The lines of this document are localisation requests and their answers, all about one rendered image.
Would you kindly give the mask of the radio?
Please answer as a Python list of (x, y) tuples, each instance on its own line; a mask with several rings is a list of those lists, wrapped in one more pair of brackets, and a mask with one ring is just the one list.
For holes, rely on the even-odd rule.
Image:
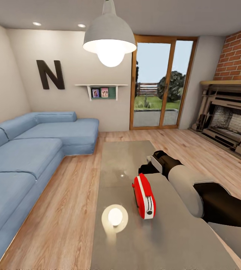
[(151, 190), (151, 185), (144, 174), (138, 174), (132, 183), (136, 206), (143, 219), (152, 219), (156, 214), (156, 201)]

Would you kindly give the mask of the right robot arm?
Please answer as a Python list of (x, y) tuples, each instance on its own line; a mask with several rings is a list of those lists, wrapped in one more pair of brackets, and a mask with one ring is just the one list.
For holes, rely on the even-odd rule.
[(178, 159), (157, 151), (147, 156), (138, 174), (161, 173), (172, 184), (184, 205), (202, 218), (241, 259), (241, 200), (217, 181), (201, 175)]

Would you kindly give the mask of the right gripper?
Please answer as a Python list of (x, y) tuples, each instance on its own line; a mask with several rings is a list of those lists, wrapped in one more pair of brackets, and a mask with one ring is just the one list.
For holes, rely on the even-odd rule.
[(154, 174), (154, 173), (159, 173), (158, 170), (153, 170), (150, 167), (150, 163), (148, 163), (147, 165), (142, 165), (141, 168), (139, 168), (138, 170), (138, 174)]

